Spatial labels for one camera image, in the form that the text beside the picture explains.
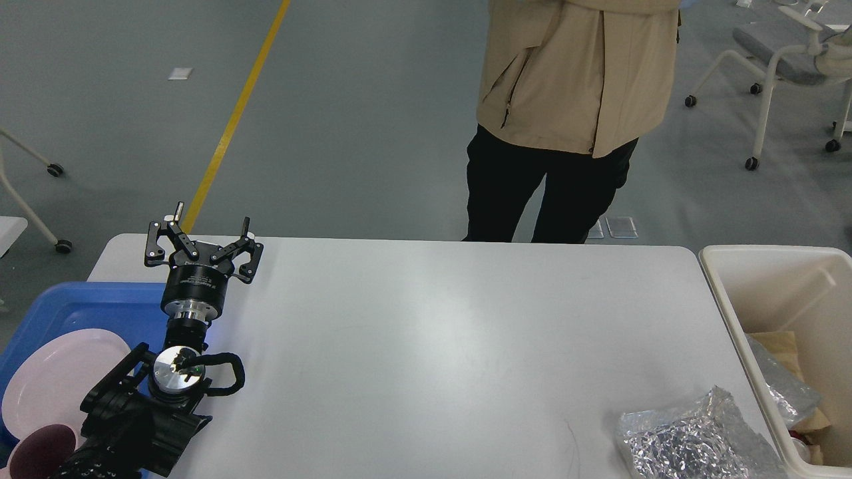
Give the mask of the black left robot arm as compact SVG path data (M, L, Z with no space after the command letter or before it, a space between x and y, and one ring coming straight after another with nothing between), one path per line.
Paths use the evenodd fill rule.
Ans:
M207 331L224 310L232 278L249 285L264 245L244 218L240 236L226 245L191 239L180 227L183 203L150 222L144 264L166 265L159 304L167 316L160 351L140 343L82 400L83 443L54 478L168 476L188 444L210 424L195 412L206 397L227 397L246 384L234 353L207 353Z

